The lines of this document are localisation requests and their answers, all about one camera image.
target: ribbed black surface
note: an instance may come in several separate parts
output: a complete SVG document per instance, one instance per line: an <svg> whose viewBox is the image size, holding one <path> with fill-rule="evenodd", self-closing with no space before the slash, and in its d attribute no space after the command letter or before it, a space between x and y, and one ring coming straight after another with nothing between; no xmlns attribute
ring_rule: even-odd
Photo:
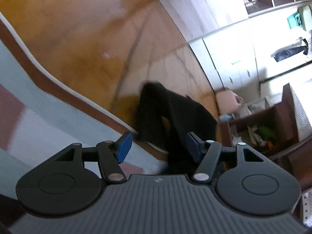
<svg viewBox="0 0 312 234"><path fill-rule="evenodd" d="M27 214L13 234L54 233L304 233L290 215L254 218L229 210L208 186L189 183L185 176L132 175L109 186L96 204L59 219Z"/></svg>

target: circular pad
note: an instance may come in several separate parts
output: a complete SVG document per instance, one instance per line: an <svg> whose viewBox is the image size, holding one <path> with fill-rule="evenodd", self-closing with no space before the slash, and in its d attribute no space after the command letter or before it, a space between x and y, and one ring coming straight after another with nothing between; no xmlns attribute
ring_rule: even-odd
<svg viewBox="0 0 312 234"><path fill-rule="evenodd" d="M72 176L63 173L55 173L39 180L39 188L46 193L64 193L70 190L76 181Z"/></svg>
<svg viewBox="0 0 312 234"><path fill-rule="evenodd" d="M278 182L266 175L250 175L243 179L243 187L250 193L268 195L278 188Z"/></svg>
<svg viewBox="0 0 312 234"><path fill-rule="evenodd" d="M101 194L102 181L81 165L64 162L43 163L17 183L16 195L31 213L64 216L91 205Z"/></svg>

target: cabinet drawer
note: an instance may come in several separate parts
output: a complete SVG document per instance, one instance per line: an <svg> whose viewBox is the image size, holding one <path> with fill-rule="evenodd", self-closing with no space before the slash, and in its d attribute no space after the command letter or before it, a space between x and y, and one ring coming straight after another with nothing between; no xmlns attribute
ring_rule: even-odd
<svg viewBox="0 0 312 234"><path fill-rule="evenodd" d="M217 91L223 88L223 84L219 77L217 70L215 69L207 48L202 39L196 40L190 43L190 47L194 52L199 64L201 65L204 73L206 74L211 87Z"/></svg>
<svg viewBox="0 0 312 234"><path fill-rule="evenodd" d="M239 63L249 52L246 47L252 46L252 43L243 26L246 24L240 23L203 39L219 72L232 70L233 65Z"/></svg>
<svg viewBox="0 0 312 234"><path fill-rule="evenodd" d="M239 74L241 75L241 82L243 86L248 86L252 83L258 82L257 68L254 59L247 59L238 65Z"/></svg>
<svg viewBox="0 0 312 234"><path fill-rule="evenodd" d="M241 77L238 70L219 73L224 88L236 90L242 87Z"/></svg>

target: green item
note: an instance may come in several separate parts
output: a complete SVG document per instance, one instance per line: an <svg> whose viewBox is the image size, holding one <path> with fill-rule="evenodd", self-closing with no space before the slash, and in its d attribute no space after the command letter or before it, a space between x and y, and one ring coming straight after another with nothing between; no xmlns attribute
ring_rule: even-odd
<svg viewBox="0 0 312 234"><path fill-rule="evenodd" d="M277 136L276 136L274 130L272 130L266 126L262 126L262 125L258 126L256 133L258 135L260 135L264 141L268 141L269 139L277 139Z"/></svg>
<svg viewBox="0 0 312 234"><path fill-rule="evenodd" d="M298 10L302 22L302 29L305 31L312 30L312 16L310 6L300 7Z"/></svg>
<svg viewBox="0 0 312 234"><path fill-rule="evenodd" d="M293 15L287 18L289 29L293 29L297 26L302 26L301 17L299 12L294 13Z"/></svg>

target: wooden furniture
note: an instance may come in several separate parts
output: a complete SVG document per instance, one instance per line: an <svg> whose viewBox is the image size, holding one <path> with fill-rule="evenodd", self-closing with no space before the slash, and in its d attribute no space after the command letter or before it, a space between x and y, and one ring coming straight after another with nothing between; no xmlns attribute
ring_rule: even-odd
<svg viewBox="0 0 312 234"><path fill-rule="evenodd" d="M225 88L236 90L257 77L255 55L247 22L203 38Z"/></svg>
<svg viewBox="0 0 312 234"><path fill-rule="evenodd" d="M263 10L302 0L160 0L186 41L253 17Z"/></svg>
<svg viewBox="0 0 312 234"><path fill-rule="evenodd" d="M312 189L312 135L269 159L294 175L301 185L302 193Z"/></svg>
<svg viewBox="0 0 312 234"><path fill-rule="evenodd" d="M280 103L258 112L256 114L247 116L242 119L234 119L229 122L223 122L220 124L222 144L224 146L233 147L232 136L244 136L244 142L249 139L247 126L264 125L274 129L277 135L277 143L272 148L260 148L255 146L254 148L259 150L262 154L268 156L274 155L281 150L298 142L297 125L295 120L294 108L289 104L288 91L283 91L283 99Z"/></svg>
<svg viewBox="0 0 312 234"><path fill-rule="evenodd" d="M242 0L160 0L186 41L248 18Z"/></svg>

